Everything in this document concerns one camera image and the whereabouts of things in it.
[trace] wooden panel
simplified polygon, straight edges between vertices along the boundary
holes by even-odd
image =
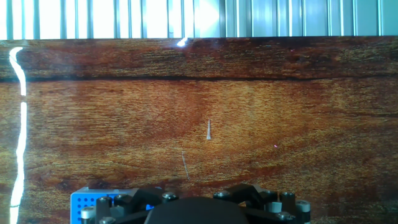
[[[8,51],[29,80],[175,78],[335,78],[394,75],[397,37],[26,40],[2,42],[0,78],[15,79]]]
[[[257,49],[255,43],[260,42],[290,45],[289,41],[296,41],[253,40],[228,41],[250,42],[236,50],[248,46]],[[105,62],[112,62],[113,55],[122,55],[120,51],[128,44],[139,49],[138,57],[153,54],[148,43],[160,45],[174,40],[5,42],[8,46],[28,43],[17,60],[31,82],[27,84],[27,96],[20,96],[19,84],[13,81],[15,75],[6,61],[6,50],[1,49],[0,66],[4,69],[0,72],[0,161],[5,169],[0,169],[0,221],[7,223],[9,219],[17,175],[20,107],[25,101],[28,126],[21,223],[67,223],[69,196],[83,186],[161,186],[187,197],[210,196],[240,182],[295,191],[298,197],[312,203],[314,223],[398,222],[396,40],[314,38],[311,45],[322,49],[327,45],[325,40],[352,43],[347,44],[347,50],[339,49],[351,55],[347,61],[365,57],[374,61],[344,63],[345,67],[329,64],[324,72],[319,67],[303,68],[301,74],[295,74],[296,78],[285,79],[284,72],[277,72],[279,62],[267,65],[269,71],[275,72],[270,75],[254,67],[242,69],[242,64],[250,59],[245,62],[243,55],[242,64],[234,56],[230,58],[235,61],[232,66],[220,67],[229,74],[226,78],[214,78],[218,75],[211,71],[216,69],[203,63],[203,55],[180,58],[174,63],[166,63],[170,59],[164,57],[159,67],[151,67],[149,60],[136,62],[148,63],[142,69],[156,68],[159,75],[146,78],[150,72],[143,72],[140,78],[134,78],[131,76],[138,74],[134,73],[136,68],[124,71],[114,67],[116,61]],[[196,41],[211,45],[220,40]],[[86,60],[77,60],[74,54],[69,59],[45,57],[45,45],[57,45],[57,54],[73,51],[62,48],[62,42],[65,47],[79,42],[82,48],[99,42],[114,44],[115,52],[103,54],[104,58],[90,56],[103,61],[90,65],[92,74],[98,76],[95,78],[87,67],[83,68]],[[365,55],[353,53],[354,49],[363,48],[359,42],[368,46]],[[224,55],[228,55],[228,49],[224,48]],[[393,49],[389,60],[378,61],[377,52],[382,52],[378,49]],[[264,54],[261,48],[253,51],[251,55]],[[36,55],[35,63],[28,64],[33,60],[30,54]],[[220,55],[214,58],[212,61],[220,65],[227,63],[219,60]],[[74,62],[70,70],[59,67],[59,63],[50,64],[66,59]],[[171,68],[188,62],[189,73],[182,73],[184,77],[178,79]],[[281,63],[288,67],[296,62],[286,57]],[[194,73],[196,68],[201,72]],[[209,79],[203,78],[207,77],[207,68],[212,74]],[[383,73],[368,68],[380,68]],[[113,69],[120,72],[107,74]],[[174,73],[161,77],[169,71]],[[211,140],[206,140],[209,118]]]

